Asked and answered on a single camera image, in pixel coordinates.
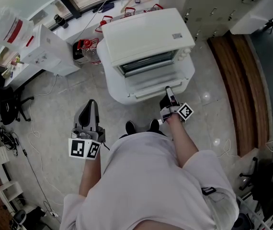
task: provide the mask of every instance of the black shoe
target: black shoe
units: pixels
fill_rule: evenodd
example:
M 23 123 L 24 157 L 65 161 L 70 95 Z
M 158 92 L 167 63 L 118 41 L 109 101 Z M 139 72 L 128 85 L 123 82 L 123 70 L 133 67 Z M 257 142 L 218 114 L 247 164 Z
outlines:
M 150 130 L 158 131 L 160 127 L 159 121 L 157 119 L 153 119 L 150 122 Z
M 135 127 L 135 125 L 131 121 L 128 121 L 126 123 L 126 132 L 129 135 L 132 135 L 132 134 L 136 133 L 136 127 Z

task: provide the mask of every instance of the white t-shirt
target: white t-shirt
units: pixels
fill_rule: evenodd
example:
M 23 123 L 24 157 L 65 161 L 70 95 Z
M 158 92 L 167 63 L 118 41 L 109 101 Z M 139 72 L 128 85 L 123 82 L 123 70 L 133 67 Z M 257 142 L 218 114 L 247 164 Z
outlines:
M 64 198 L 60 230 L 132 230 L 146 219 L 185 230 L 214 230 L 201 188 L 220 188 L 235 202 L 210 150 L 197 152 L 180 168 L 172 140 L 144 132 L 119 139 L 109 153 L 105 172 L 88 196 Z

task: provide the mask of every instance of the white oven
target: white oven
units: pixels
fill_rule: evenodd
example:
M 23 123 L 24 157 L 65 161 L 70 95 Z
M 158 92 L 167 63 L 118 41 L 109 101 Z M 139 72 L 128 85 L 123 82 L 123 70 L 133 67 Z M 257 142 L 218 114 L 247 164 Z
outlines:
M 183 92 L 195 70 L 190 57 L 194 40 L 176 9 L 151 11 L 102 26 L 97 45 L 110 95 L 133 104 Z

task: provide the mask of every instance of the hand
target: hand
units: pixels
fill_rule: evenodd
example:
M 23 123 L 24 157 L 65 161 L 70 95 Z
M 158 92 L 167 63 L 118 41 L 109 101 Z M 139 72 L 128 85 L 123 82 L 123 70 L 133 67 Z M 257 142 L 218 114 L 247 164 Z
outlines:
M 174 122 L 181 123 L 179 114 L 178 113 L 172 113 L 171 116 L 168 119 L 166 119 L 166 122 L 168 122 L 169 125 L 171 125 Z

